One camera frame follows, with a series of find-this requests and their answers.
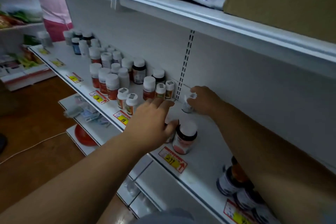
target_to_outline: right hand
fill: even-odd
[[[200,114],[211,116],[223,102],[216,93],[206,86],[195,86],[190,91],[195,92],[197,97],[195,99],[188,98],[187,102]]]

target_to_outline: person in pink shirt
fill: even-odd
[[[53,42],[64,41],[63,31],[73,28],[65,0],[39,0],[44,26]]]

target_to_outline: price tag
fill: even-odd
[[[51,60],[51,62],[57,67],[65,66],[65,64],[59,59]]]
[[[180,174],[185,170],[188,163],[182,158],[177,156],[173,151],[171,151],[167,146],[165,146],[160,152],[159,156],[162,157],[168,164],[175,168]]]
[[[83,79],[81,77],[79,77],[77,74],[75,73],[71,73],[69,75],[66,75],[71,81],[73,81],[74,83],[79,83],[82,82]]]
[[[238,206],[229,199],[226,201],[224,214],[237,224],[255,224],[252,216],[240,211]]]
[[[95,90],[89,94],[91,97],[93,97],[94,100],[96,100],[100,104],[104,104],[107,101],[109,101],[103,94],[101,94],[98,90]]]
[[[46,48],[44,48],[44,47],[42,47],[42,48],[38,48],[37,49],[41,54],[43,54],[43,55],[48,55],[48,54],[50,54],[50,52],[46,49]]]
[[[113,116],[115,116],[118,120],[122,122],[125,126],[128,124],[130,117],[125,114],[123,111],[116,112]]]

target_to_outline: upper shelf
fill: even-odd
[[[336,44],[182,0],[109,0],[303,69],[336,78]]]

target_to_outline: pill bottle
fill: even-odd
[[[83,32],[82,33],[82,39],[86,41],[87,45],[91,47],[91,40],[94,39],[91,32]]]
[[[117,100],[118,100],[118,107],[120,109],[126,108],[126,99],[127,99],[128,92],[129,91],[127,88],[118,89]]]
[[[166,96],[165,99],[172,99],[174,93],[175,83],[173,81],[166,81]]]
[[[117,100],[118,89],[119,89],[119,78],[116,74],[107,74],[106,78],[106,89],[107,96],[111,100]]]
[[[47,31],[37,32],[37,37],[40,39],[43,47],[53,47],[53,41]]]
[[[119,69],[120,69],[120,64],[119,63],[113,63],[111,65],[111,73],[118,74]]]
[[[82,57],[89,57],[89,46],[85,40],[79,40],[79,50],[81,51]]]
[[[99,78],[99,90],[102,94],[107,94],[106,89],[106,75],[111,73],[111,69],[108,68],[101,68],[98,71],[98,78]]]
[[[135,59],[133,64],[133,80],[135,84],[143,84],[146,77],[146,64],[144,59]]]
[[[112,54],[109,52],[103,52],[101,55],[101,65],[106,68],[111,68]]]
[[[63,31],[63,35],[64,35],[64,39],[65,39],[66,45],[70,45],[71,46],[72,45],[71,39],[73,38],[72,31],[69,31],[69,30]]]
[[[146,76],[143,80],[143,99],[155,98],[155,78],[152,76]]]
[[[158,83],[165,83],[166,77],[165,77],[165,70],[163,69],[153,69],[153,75],[155,78],[156,84]]]
[[[121,52],[114,51],[112,52],[112,55],[113,55],[112,63],[119,63],[121,65],[121,60],[123,59],[123,57],[121,56]]]
[[[128,58],[123,58],[121,60],[121,67],[127,68],[128,73],[129,73],[129,80],[132,82],[133,81],[133,71],[132,71],[132,66],[133,66],[133,60],[130,60]]]
[[[72,32],[73,32],[73,37],[77,37],[80,40],[83,38],[82,31],[78,29],[73,29]]]
[[[235,171],[237,166],[229,167],[216,181],[217,189],[224,196],[230,197],[246,186],[248,178]]]
[[[138,106],[138,95],[131,93],[126,98],[126,111],[129,115],[133,115]]]
[[[166,95],[166,85],[163,83],[158,83],[155,90],[155,98],[165,99]]]
[[[167,126],[171,121],[173,120],[173,118],[170,116],[170,114],[168,113],[166,116],[166,120],[165,120],[165,126]],[[171,135],[167,138],[166,143],[171,143],[174,140],[176,134],[176,129],[174,130],[173,133],[171,133]]]
[[[94,38],[94,39],[91,39],[91,46],[94,46],[94,47],[101,47],[100,46],[100,43],[99,43],[99,40]]]
[[[193,98],[195,99],[197,97],[196,93],[191,93],[190,95],[184,95],[184,102],[182,104],[182,111],[186,113],[191,113],[193,112],[194,108],[188,104],[187,99],[188,98]]]
[[[91,46],[89,48],[89,55],[91,59],[91,63],[102,63],[102,59],[100,57],[100,51],[98,47]]]
[[[258,224],[280,224],[275,214],[266,205],[252,209],[252,215]]]
[[[120,68],[118,71],[119,82],[121,88],[129,88],[129,74],[127,68]]]
[[[234,193],[233,199],[243,211],[250,211],[265,203],[260,194],[251,188],[244,188]]]
[[[111,46],[109,46],[109,47],[106,48],[106,51],[109,52],[109,53],[111,53],[111,54],[112,54],[115,50],[116,50],[116,49],[115,49],[114,47],[111,47]]]
[[[178,154],[187,154],[191,150],[197,137],[197,125],[191,120],[185,120],[176,127],[176,135],[173,140],[173,149]]]
[[[90,64],[90,74],[92,78],[92,83],[96,89],[99,89],[99,69],[101,68],[102,65],[100,63]]]
[[[79,40],[80,39],[78,37],[74,37],[71,39],[73,52],[76,55],[81,55],[81,50],[79,49]]]

